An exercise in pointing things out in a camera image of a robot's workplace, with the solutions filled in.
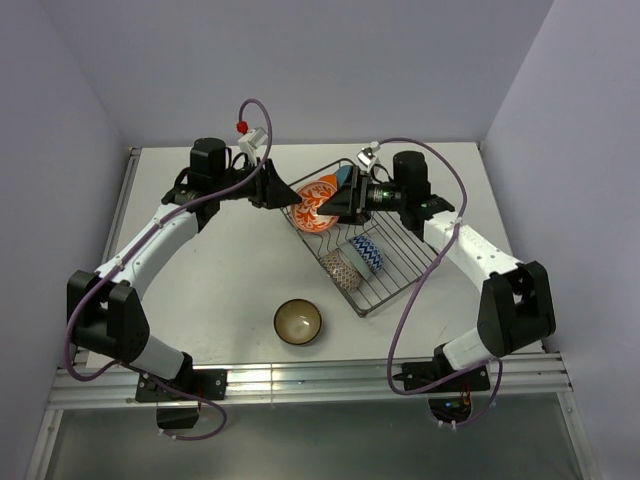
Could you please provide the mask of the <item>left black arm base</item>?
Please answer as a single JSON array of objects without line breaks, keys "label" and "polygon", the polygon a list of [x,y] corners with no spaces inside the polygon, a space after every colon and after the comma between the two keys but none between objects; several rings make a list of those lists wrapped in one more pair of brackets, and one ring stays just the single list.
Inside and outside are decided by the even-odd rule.
[{"label": "left black arm base", "polygon": [[204,405],[225,399],[227,371],[196,369],[183,380],[155,379],[141,374],[134,400],[139,404],[156,404],[156,423],[164,430],[192,429]]}]

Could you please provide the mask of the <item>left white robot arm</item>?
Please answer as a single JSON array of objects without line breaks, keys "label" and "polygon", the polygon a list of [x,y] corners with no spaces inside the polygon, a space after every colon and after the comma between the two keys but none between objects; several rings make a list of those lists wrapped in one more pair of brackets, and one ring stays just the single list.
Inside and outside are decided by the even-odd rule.
[{"label": "left white robot arm", "polygon": [[159,380],[172,399],[196,391],[192,357],[151,334],[142,307],[149,286],[181,247],[200,233],[228,200],[280,209],[301,198],[277,174],[271,141],[253,129],[238,141],[245,162],[235,166],[220,139],[194,142],[189,165],[146,227],[118,254],[92,272],[77,271],[67,283],[65,346],[78,346]]}]

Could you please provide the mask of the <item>blue ceramic bowl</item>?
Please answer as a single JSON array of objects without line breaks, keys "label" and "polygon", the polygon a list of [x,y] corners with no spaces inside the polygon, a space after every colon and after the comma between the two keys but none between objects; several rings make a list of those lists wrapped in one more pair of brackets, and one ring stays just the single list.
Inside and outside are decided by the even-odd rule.
[{"label": "blue ceramic bowl", "polygon": [[344,185],[344,183],[350,178],[351,172],[351,165],[343,165],[335,171],[334,175],[336,177],[337,188],[341,188]]}]

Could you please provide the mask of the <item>brown patterned bowl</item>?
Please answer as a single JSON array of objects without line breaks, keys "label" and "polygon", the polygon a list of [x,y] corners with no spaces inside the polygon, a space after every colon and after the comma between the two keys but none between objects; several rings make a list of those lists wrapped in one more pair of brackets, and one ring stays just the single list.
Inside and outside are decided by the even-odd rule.
[{"label": "brown patterned bowl", "polygon": [[331,279],[346,291],[355,290],[362,281],[360,273],[343,259],[339,249],[321,257],[320,264]]}]

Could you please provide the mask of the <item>orange floral bowl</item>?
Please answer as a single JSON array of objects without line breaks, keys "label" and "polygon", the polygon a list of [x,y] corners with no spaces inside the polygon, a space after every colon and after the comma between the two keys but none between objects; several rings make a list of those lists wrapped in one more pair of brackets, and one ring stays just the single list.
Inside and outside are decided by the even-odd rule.
[{"label": "orange floral bowl", "polygon": [[291,207],[294,226],[307,233],[321,233],[333,227],[339,217],[321,215],[318,210],[336,192],[337,188],[333,184],[321,180],[302,186],[297,191],[301,202]]}]

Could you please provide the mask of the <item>orange patterned bowl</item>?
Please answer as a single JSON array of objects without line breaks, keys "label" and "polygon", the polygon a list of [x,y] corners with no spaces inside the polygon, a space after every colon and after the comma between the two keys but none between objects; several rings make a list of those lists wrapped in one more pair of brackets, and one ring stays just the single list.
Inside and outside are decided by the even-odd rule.
[{"label": "orange patterned bowl", "polygon": [[348,243],[361,256],[372,273],[377,274],[383,268],[384,254],[368,236],[358,235],[351,237]]}]

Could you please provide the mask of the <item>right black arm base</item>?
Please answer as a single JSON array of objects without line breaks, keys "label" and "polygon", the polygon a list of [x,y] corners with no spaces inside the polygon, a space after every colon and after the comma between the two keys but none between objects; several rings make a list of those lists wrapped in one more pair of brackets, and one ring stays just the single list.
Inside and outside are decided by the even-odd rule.
[{"label": "right black arm base", "polygon": [[444,397],[428,397],[429,411],[437,422],[454,426],[471,418],[472,394],[488,392],[491,388],[486,366],[458,373],[435,360],[405,362],[393,379],[402,384],[404,391],[431,386],[429,393]]}]

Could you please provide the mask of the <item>orange bowl white inside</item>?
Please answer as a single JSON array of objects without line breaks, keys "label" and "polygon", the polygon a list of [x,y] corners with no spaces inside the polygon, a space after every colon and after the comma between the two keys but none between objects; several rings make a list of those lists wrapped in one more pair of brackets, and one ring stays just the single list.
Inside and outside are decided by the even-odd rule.
[{"label": "orange bowl white inside", "polygon": [[338,189],[338,182],[335,174],[328,174],[328,175],[322,176],[320,178],[320,181],[330,184],[334,189]]}]

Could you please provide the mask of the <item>olive patterned bowl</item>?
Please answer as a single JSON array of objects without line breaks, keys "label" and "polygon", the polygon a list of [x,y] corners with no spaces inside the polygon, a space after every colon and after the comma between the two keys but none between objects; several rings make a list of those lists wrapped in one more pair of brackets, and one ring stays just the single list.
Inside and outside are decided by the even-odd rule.
[{"label": "olive patterned bowl", "polygon": [[291,299],[278,307],[273,327],[286,344],[303,346],[313,342],[321,332],[323,318],[315,304],[305,299]]}]

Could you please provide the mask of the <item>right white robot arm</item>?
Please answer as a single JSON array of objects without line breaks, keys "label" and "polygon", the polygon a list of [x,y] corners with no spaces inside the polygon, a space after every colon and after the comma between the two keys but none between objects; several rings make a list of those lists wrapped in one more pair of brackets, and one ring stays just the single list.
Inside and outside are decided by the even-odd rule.
[{"label": "right white robot arm", "polygon": [[352,168],[318,212],[354,225],[373,212],[394,212],[408,232],[436,251],[434,266],[448,259],[478,289],[475,326],[434,352],[435,383],[455,389],[468,369],[552,335],[556,322],[546,269],[516,259],[465,224],[460,209],[433,193],[423,153],[395,154],[392,169],[389,181],[377,183],[371,173]]}]

